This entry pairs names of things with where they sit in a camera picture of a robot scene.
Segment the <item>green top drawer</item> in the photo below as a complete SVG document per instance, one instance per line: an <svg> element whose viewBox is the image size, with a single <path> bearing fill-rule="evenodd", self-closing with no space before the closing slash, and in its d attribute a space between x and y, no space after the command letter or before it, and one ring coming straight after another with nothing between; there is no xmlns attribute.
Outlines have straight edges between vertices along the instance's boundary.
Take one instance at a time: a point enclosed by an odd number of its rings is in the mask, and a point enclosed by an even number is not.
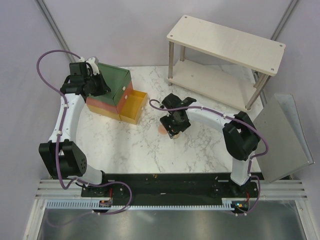
<svg viewBox="0 0 320 240"><path fill-rule="evenodd" d="M113 102L116 106L119 104L131 80L132 80L131 73L128 69L124 69L116 73L116 76L113 82L115 87Z"/></svg>

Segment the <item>orange drawer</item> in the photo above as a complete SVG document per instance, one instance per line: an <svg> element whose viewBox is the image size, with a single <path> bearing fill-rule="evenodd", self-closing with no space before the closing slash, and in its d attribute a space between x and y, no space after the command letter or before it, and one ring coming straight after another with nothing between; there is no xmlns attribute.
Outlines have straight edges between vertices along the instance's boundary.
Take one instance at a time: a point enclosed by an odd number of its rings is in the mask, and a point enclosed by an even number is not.
<svg viewBox="0 0 320 240"><path fill-rule="evenodd" d="M120 98L120 101L119 103L117 104L116 106L116 109L117 109L117 112L118 114L121 113L126 101L128 100L130 94L133 92L133 84L132 82L130 81L129 84L127 85L127 87L125 88L121 98Z"/></svg>

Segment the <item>yellow bottom drawer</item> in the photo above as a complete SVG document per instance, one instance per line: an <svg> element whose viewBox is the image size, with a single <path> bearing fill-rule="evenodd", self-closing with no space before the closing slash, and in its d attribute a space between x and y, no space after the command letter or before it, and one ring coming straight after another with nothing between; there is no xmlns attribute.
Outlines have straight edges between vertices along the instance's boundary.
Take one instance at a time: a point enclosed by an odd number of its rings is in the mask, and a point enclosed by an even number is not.
<svg viewBox="0 0 320 240"><path fill-rule="evenodd" d="M148 94L146 92L133 90L120 112L120 120L122 122L137 125L147 100Z"/></svg>

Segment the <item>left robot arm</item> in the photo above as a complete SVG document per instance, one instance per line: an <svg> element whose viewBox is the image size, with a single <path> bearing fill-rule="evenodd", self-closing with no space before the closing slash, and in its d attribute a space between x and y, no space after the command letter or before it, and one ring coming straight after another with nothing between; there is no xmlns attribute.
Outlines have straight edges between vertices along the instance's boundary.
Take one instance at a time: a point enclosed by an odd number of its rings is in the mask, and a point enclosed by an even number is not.
<svg viewBox="0 0 320 240"><path fill-rule="evenodd" d="M48 142L39 145L38 151L52 177L92 185L92 191L104 197L110 191L109 183L103 180L102 171L88 165L86 155L76 144L78 123L87 97L111 92L98 63L96 57L81 57L69 64L70 74L57 90L60 110L54 130Z"/></svg>

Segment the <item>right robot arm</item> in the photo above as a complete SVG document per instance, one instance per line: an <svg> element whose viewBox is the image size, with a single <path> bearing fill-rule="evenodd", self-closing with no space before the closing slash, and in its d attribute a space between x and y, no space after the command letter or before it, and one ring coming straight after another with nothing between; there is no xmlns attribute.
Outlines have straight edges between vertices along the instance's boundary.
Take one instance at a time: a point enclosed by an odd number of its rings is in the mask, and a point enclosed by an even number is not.
<svg viewBox="0 0 320 240"><path fill-rule="evenodd" d="M235 197L242 196L247 191L246 183L250 179L249 158L253 156L261 140L253 131L255 126L248 114L240 111L233 116L224 116L217 110L205 110L192 97L181 100L172 93L162 100L160 108L169 110L167 115L160 118L160 122L171 139L188 129L191 121L222 133L227 152L232 156L232 182L229 184L229 191Z"/></svg>

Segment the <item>orange powder puff front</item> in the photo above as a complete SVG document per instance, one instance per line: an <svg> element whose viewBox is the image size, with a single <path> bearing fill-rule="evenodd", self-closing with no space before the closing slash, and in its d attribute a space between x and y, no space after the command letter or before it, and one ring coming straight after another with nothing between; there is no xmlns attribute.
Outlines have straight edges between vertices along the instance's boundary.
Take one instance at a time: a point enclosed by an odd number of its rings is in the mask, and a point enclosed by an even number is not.
<svg viewBox="0 0 320 240"><path fill-rule="evenodd" d="M167 134L167 130L166 130L162 125L159 125L159 126L158 126L158 132L159 132L161 135L166 135L166 134Z"/></svg>

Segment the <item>three-colour drawer cabinet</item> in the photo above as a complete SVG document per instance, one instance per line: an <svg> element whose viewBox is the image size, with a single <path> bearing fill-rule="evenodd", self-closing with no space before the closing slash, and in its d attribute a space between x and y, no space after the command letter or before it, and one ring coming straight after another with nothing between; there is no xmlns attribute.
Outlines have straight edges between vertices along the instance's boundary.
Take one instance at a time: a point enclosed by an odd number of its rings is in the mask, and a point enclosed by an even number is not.
<svg viewBox="0 0 320 240"><path fill-rule="evenodd" d="M111 66L103 63L98 64L99 70L102 72L103 78L106 84L110 87L111 92L100 96L88 96L86 99L86 105L90 111L115 119L120 120L120 114L117 111L117 105L115 105L113 97L115 95L114 80L117 72L121 72L124 68Z"/></svg>

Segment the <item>white two-tier shelf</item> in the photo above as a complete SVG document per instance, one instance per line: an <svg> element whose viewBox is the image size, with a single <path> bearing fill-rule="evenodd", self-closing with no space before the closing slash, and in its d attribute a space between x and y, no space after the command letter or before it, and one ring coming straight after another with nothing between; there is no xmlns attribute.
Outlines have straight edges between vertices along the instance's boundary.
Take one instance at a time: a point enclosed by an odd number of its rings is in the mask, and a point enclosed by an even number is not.
<svg viewBox="0 0 320 240"><path fill-rule="evenodd" d="M183 15L167 35L168 83L241 111L250 111L269 77L278 73L286 45L271 39ZM185 58L192 49L257 71L256 83Z"/></svg>

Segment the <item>grey metal box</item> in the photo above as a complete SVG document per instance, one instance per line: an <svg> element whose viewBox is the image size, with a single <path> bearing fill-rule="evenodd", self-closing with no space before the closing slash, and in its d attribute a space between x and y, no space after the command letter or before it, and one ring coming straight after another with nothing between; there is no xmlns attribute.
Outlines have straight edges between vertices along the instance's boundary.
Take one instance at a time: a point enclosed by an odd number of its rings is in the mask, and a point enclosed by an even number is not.
<svg viewBox="0 0 320 240"><path fill-rule="evenodd" d="M253 121L266 139L268 153L257 162L264 180L280 180L314 163L294 96L276 93Z"/></svg>

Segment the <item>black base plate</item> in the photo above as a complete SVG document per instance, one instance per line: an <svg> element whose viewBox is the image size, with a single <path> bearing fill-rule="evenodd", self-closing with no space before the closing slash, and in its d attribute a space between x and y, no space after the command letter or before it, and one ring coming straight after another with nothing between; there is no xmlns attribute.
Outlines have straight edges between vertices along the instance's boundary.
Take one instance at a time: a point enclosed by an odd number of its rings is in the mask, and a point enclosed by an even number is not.
<svg viewBox="0 0 320 240"><path fill-rule="evenodd" d="M223 198L254 199L257 183L234 183L229 173L104 174L105 187L84 187L82 197L107 198L118 204L220 204Z"/></svg>

